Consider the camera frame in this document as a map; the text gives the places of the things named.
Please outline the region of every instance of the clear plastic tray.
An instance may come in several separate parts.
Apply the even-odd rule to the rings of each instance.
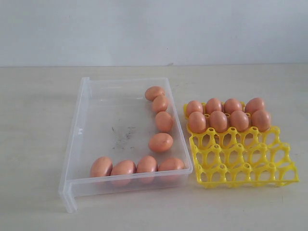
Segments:
[[[158,133],[155,114],[151,111],[152,102],[144,98],[144,92],[151,86],[166,90],[170,102],[167,111],[175,118],[170,132],[174,143],[162,154],[148,148],[149,139]],[[149,154],[158,164],[168,157],[178,157],[184,162],[185,169],[90,178],[91,165],[101,156],[110,157],[115,165],[126,159],[137,164]],[[167,78],[103,81],[82,78],[59,185],[67,212],[77,210],[76,196],[182,186],[192,170]],[[161,180],[163,176],[173,175],[177,175],[173,182]],[[139,178],[145,177],[154,177],[154,180],[144,184]],[[123,179],[131,181],[124,187],[111,183]]]

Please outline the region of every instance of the yellow egg tray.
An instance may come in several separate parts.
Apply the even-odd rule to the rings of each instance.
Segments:
[[[272,126],[265,132],[257,127],[245,132],[230,127],[223,133],[208,128],[201,134],[191,132],[188,126],[187,130],[191,134],[189,143],[197,181],[205,188],[284,186],[299,182],[295,162],[289,156],[290,145],[280,141],[279,127]]]

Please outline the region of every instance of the egg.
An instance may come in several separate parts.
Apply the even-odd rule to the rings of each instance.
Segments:
[[[257,110],[251,116],[251,125],[257,127],[259,131],[263,132],[271,126],[271,116],[265,110]]]
[[[193,112],[188,117],[188,128],[193,133],[203,133],[206,130],[206,119],[201,112]]]
[[[242,111],[243,106],[237,99],[228,99],[224,105],[224,112],[231,114],[234,111]]]
[[[157,96],[152,103],[152,111],[155,113],[163,112],[167,110],[169,100],[164,95]]]
[[[159,95],[165,95],[165,90],[159,86],[150,87],[144,94],[145,98],[149,101],[153,101]]]
[[[173,144],[173,138],[167,133],[157,133],[149,141],[149,148],[156,153],[168,151]]]
[[[222,104],[219,99],[212,98],[205,105],[205,112],[211,114],[213,111],[222,111]]]
[[[246,131],[249,128],[249,118],[243,111],[232,112],[229,117],[230,125],[238,132]]]
[[[170,170],[181,170],[184,169],[184,163],[182,160],[176,157],[170,157],[166,159],[163,163],[158,167],[158,171],[170,171]],[[176,176],[162,176],[160,180],[164,182],[171,182],[177,180],[179,175]]]
[[[169,132],[173,127],[173,118],[168,112],[159,112],[155,116],[155,123],[161,132]]]
[[[126,174],[133,174],[136,173],[136,165],[131,160],[123,160],[119,162],[111,171],[111,176],[114,175],[126,175]],[[114,186],[120,187],[129,184],[131,179],[125,180],[114,180],[112,184]]]
[[[189,117],[191,113],[193,112],[200,112],[203,114],[203,106],[202,104],[197,101],[197,100],[193,100],[193,101],[190,101],[188,104],[187,104],[187,107],[186,107],[186,116]]]
[[[142,158],[137,164],[137,173],[142,172],[156,172],[157,162],[154,157],[147,155]],[[149,184],[154,180],[154,177],[145,177],[139,179],[142,183]]]
[[[100,157],[94,161],[90,170],[90,176],[91,177],[110,176],[112,167],[113,167],[112,160],[109,157],[107,156]]]
[[[210,127],[216,132],[225,132],[228,129],[228,120],[226,115],[221,111],[214,111],[210,114]]]
[[[264,110],[264,109],[265,109],[265,103],[264,100],[261,98],[253,98],[245,106],[245,112],[251,115],[257,110]]]

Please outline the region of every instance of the table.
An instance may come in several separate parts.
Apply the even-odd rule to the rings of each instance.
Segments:
[[[306,230],[307,74],[308,64],[0,68],[0,230]],[[182,188],[80,197],[68,214],[57,190],[82,77],[168,77],[183,128],[190,100],[263,97],[301,182],[206,190],[192,173]]]

